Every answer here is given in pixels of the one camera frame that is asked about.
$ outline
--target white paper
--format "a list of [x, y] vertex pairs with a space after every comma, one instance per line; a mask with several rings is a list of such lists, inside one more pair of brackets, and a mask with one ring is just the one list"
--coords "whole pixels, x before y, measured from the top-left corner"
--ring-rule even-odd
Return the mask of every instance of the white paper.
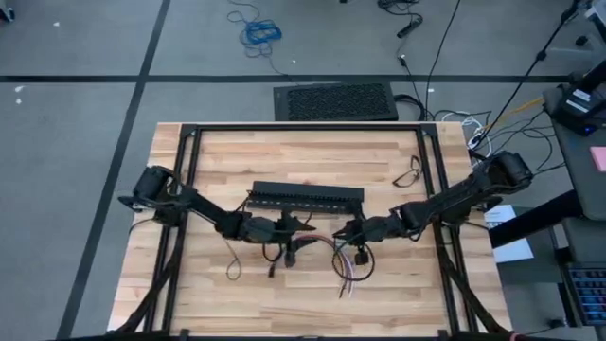
[[[484, 213], [484, 219], [486, 220], [488, 228], [496, 227], [513, 218], [515, 218], [515, 212], [511, 205], [499, 205]], [[492, 253], [494, 254], [494, 259], [497, 263], [514, 260], [529, 260], [534, 257], [526, 238], [497, 247], [492, 250]]]

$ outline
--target black rectangular object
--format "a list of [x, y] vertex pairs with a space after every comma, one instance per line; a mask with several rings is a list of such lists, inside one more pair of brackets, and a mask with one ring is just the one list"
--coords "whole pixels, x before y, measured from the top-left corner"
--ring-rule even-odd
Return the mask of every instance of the black rectangular object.
[[576, 263], [565, 274], [583, 325], [606, 326], [606, 264]]
[[337, 83], [274, 88], [276, 121], [398, 120], [389, 83]]
[[364, 201], [362, 188], [300, 185], [255, 181], [249, 193], [249, 207], [353, 214]]

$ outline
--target black mat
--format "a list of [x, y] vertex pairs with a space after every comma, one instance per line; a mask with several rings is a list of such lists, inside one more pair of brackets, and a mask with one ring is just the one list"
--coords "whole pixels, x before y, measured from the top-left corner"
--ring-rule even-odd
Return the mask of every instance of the black mat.
[[276, 121], [398, 120], [389, 83], [274, 88]]

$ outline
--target pink object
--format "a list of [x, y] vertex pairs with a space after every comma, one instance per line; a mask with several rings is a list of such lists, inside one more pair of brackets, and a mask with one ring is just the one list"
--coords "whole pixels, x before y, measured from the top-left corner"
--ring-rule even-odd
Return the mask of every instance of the pink object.
[[606, 171], [606, 147], [591, 147], [591, 155], [598, 171]]

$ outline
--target wooden table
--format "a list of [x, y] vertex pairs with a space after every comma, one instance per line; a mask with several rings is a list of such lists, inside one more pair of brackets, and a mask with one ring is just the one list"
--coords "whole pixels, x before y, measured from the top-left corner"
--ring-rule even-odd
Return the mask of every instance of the wooden table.
[[[448, 180], [454, 184], [471, 171], [464, 136], [458, 123], [438, 123], [437, 129]], [[158, 124], [149, 165], [173, 167], [179, 131], [179, 123]], [[384, 216], [393, 206], [427, 198], [422, 181], [410, 188], [391, 184], [409, 170], [411, 155], [418, 153], [414, 133], [208, 132], [203, 134], [201, 152], [194, 187], [225, 209], [236, 208], [255, 180], [363, 187], [368, 217]], [[429, 156], [433, 168], [435, 160]], [[439, 188], [435, 169], [432, 174]], [[271, 219], [278, 215], [271, 210], [250, 211]], [[295, 215], [307, 218], [306, 213]], [[150, 213], [137, 214], [135, 221], [149, 217]], [[310, 224], [329, 236], [348, 219], [315, 214]], [[481, 216], [473, 219], [484, 223]], [[109, 330], [126, 320], [150, 287], [160, 230], [156, 223], [144, 223], [132, 233]], [[510, 328], [487, 231], [464, 225], [461, 243], [470, 285], [497, 321]], [[281, 263], [274, 278], [267, 276], [268, 263], [258, 244], [230, 244], [242, 265], [237, 281], [225, 275], [233, 258], [221, 236], [210, 223], [189, 214], [172, 333], [187, 328], [193, 335], [429, 336], [449, 329], [432, 228], [418, 242], [398, 239], [371, 244], [377, 258], [374, 275], [356, 283], [351, 298], [341, 299], [337, 297], [340, 280], [330, 265], [331, 249], [324, 244], [297, 253], [292, 269]], [[348, 251], [352, 257], [355, 249]], [[356, 274], [365, 271], [361, 266]], [[465, 330], [462, 301], [457, 298]], [[160, 299], [158, 312], [162, 309]], [[158, 326], [160, 317], [155, 321]]]

